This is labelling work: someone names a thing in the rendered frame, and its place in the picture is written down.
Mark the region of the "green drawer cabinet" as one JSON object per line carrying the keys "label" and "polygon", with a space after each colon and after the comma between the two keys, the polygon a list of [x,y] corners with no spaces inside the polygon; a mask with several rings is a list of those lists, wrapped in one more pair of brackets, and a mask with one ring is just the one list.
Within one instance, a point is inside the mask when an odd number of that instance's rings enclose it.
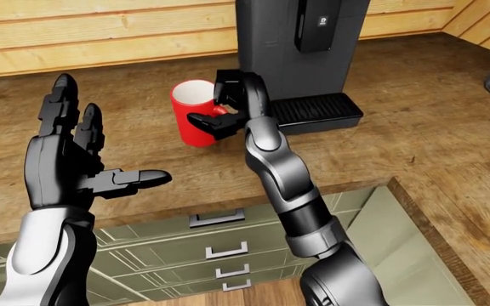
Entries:
{"label": "green drawer cabinet", "polygon": [[[326,195],[390,306],[473,306],[463,287],[385,187]],[[95,232],[91,306],[161,301],[297,277],[269,205],[131,224]]]}

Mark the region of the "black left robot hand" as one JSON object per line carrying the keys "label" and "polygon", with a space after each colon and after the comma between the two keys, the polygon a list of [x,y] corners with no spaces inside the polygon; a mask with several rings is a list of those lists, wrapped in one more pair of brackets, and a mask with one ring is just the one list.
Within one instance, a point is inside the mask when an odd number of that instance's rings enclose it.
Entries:
{"label": "black left robot hand", "polygon": [[52,206],[91,208],[94,198],[133,196],[172,180],[163,170],[105,169],[103,116],[97,104],[78,109],[78,86],[63,73],[42,103],[38,135],[26,151],[24,177],[33,209]]}

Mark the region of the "black coffee machine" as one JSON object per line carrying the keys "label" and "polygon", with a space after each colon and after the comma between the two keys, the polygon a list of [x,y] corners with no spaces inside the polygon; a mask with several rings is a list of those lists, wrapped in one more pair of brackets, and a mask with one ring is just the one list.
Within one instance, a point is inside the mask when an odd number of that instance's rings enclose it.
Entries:
{"label": "black coffee machine", "polygon": [[355,127],[343,92],[371,0],[236,0],[238,60],[262,76],[285,134]]}

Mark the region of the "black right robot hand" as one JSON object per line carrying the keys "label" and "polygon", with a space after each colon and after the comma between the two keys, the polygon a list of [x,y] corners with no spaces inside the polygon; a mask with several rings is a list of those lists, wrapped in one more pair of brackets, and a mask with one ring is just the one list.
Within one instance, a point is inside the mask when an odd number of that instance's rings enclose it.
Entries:
{"label": "black right robot hand", "polygon": [[214,103],[230,106],[234,113],[227,113],[194,125],[203,132],[212,134],[216,140],[226,139],[243,129],[250,119],[268,116],[269,95],[263,78],[256,73],[218,70],[214,85]]}

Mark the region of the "red mug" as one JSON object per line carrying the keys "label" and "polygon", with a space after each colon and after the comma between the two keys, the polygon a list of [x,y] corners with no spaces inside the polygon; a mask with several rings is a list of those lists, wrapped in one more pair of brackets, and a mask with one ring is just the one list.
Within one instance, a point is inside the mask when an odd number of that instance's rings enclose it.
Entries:
{"label": "red mug", "polygon": [[170,93],[179,135],[185,145],[209,147],[216,140],[212,134],[203,132],[194,125],[196,119],[206,122],[216,116],[227,114],[223,106],[214,103],[214,83],[190,80],[174,86]]}

